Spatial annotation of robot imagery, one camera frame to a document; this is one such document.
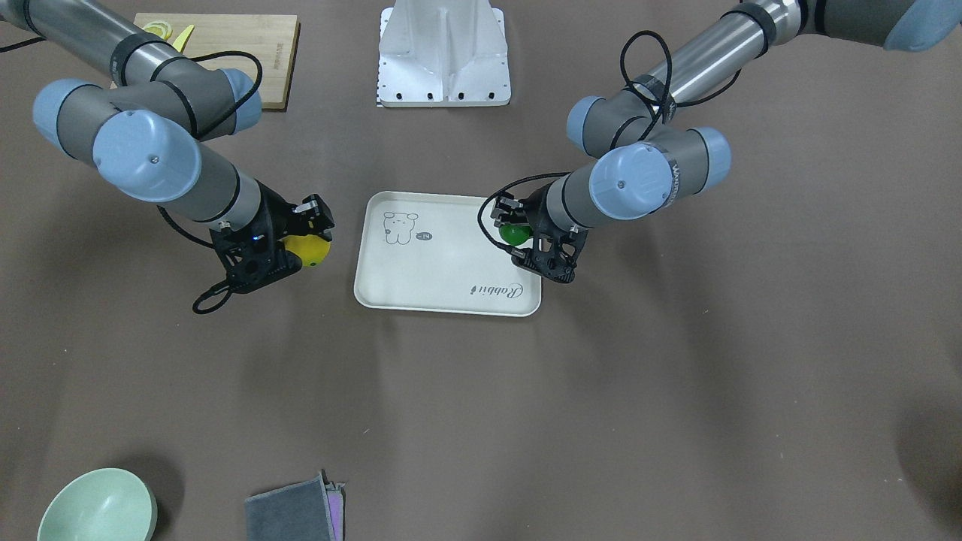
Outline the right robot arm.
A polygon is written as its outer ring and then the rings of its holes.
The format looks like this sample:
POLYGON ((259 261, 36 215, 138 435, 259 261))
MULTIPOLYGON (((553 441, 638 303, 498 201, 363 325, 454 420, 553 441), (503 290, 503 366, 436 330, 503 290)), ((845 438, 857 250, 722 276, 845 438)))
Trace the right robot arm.
POLYGON ((225 268, 217 291, 246 294, 302 268, 282 239, 309 234, 309 219, 206 145, 260 120, 259 79, 205 68, 96 1, 4 1, 2 19, 110 76, 111 89, 48 83, 35 126, 123 194, 209 228, 225 268))

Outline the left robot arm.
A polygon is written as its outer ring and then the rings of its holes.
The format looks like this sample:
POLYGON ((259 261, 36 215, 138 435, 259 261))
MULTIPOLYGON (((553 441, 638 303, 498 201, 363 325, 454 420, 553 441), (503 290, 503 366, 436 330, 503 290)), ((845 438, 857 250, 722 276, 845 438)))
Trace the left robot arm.
POLYGON ((952 33, 960 13, 958 1, 741 1, 677 51, 638 31, 619 54, 622 88, 584 97, 568 113, 568 140, 591 164, 541 174, 543 187, 526 198, 499 189, 478 226, 516 267, 570 283, 592 229, 645 218, 731 171, 725 136, 671 127, 678 110, 718 97, 753 59, 798 35, 921 52, 952 33))

